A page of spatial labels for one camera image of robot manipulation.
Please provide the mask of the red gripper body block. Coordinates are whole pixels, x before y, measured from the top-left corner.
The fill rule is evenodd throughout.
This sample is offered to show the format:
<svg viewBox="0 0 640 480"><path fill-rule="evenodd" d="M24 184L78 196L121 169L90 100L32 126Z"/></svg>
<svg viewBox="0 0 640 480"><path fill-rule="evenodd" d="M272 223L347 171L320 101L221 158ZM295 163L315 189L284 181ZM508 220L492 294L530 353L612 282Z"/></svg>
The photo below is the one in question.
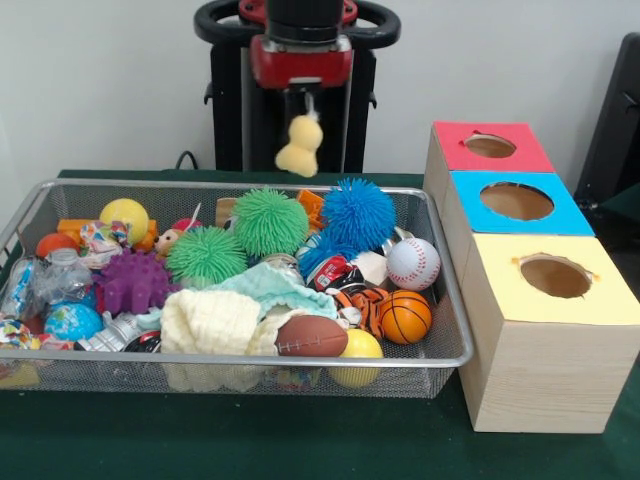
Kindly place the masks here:
<svg viewBox="0 0 640 480"><path fill-rule="evenodd" d="M292 85L344 85L350 78L353 49L349 38L320 45L282 44L267 35L251 39L249 58L253 77L264 89L284 90Z"/></svg>

